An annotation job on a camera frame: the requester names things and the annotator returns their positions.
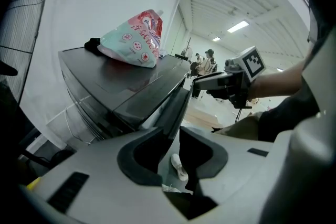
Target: yellow object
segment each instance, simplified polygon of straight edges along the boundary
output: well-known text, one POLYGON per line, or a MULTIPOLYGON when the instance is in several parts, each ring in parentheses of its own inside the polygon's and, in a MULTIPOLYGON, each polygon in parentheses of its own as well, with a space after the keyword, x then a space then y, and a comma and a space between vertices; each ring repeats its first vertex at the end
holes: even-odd
POLYGON ((33 182, 31 182, 31 183, 27 186, 27 188, 28 188, 29 190, 33 190, 33 189, 35 188, 35 186, 37 185, 37 183, 40 181, 40 179, 41 179, 41 177, 36 178, 33 182))

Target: ceiling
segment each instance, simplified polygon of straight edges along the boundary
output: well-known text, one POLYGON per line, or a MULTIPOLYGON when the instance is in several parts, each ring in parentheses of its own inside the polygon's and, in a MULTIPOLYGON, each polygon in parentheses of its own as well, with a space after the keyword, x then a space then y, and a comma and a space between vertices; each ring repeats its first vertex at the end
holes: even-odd
POLYGON ((288 68, 307 54, 308 30, 287 0, 188 0, 192 32, 239 52, 257 46, 268 67, 288 68), (227 30, 245 20, 249 26, 227 30))

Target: person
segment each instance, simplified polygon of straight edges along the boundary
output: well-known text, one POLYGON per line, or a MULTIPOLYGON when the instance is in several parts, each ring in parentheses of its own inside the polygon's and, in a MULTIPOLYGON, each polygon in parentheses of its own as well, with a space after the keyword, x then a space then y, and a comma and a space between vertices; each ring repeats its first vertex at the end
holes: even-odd
MULTIPOLYGON (((206 74, 210 74, 212 72, 212 67, 213 65, 211 64, 211 59, 214 56, 214 51, 209 49, 206 52, 206 60, 204 60, 198 67, 198 75, 197 77, 206 75, 206 74)), ((193 89, 193 93, 192 93, 192 98, 198 98, 199 94, 200 94, 201 90, 199 89, 193 89)))
MULTIPOLYGON (((287 95, 289 97, 271 110, 255 113, 216 133, 274 142, 280 132, 294 129, 299 122, 319 112, 319 107, 302 77, 302 72, 322 47, 335 25, 335 14, 330 10, 332 7, 331 0, 309 0, 310 31, 308 40, 311 48, 307 56, 303 61, 283 72, 259 76, 248 92, 249 100, 287 95)), ((211 92, 211 95, 215 98, 221 97, 219 92, 211 92)))
POLYGON ((196 62, 198 65, 200 65, 204 61, 204 57, 201 56, 200 54, 196 54, 196 57, 197 57, 196 62))

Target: white cable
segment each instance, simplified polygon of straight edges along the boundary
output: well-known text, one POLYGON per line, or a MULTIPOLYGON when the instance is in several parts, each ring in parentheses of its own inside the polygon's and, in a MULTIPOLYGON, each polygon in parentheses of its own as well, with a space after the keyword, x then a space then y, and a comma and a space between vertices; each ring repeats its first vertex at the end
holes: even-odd
POLYGON ((65 110, 64 110, 65 121, 67 122, 68 129, 69 129, 69 131, 70 131, 71 135, 72 135, 74 138, 78 139, 79 141, 81 141, 81 142, 83 142, 83 143, 86 143, 86 144, 92 145, 90 142, 83 141, 81 138, 79 138, 79 137, 76 137, 76 136, 75 136, 75 135, 72 133, 72 131, 71 131, 71 128, 70 128, 70 126, 69 126, 69 123, 68 123, 68 119, 67 119, 67 113, 68 113, 68 111, 67 111, 67 109, 65 109, 65 110))

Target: human arm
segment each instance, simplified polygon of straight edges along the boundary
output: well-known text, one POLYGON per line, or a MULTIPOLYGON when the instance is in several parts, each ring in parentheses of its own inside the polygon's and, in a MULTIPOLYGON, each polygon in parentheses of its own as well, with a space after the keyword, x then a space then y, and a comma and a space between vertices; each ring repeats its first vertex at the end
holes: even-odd
POLYGON ((201 70, 204 70, 204 62, 200 63, 198 66, 197 66, 197 69, 198 71, 201 71, 201 70))
POLYGON ((305 60, 279 73, 261 75, 248 91, 248 99, 292 95, 301 89, 305 60))

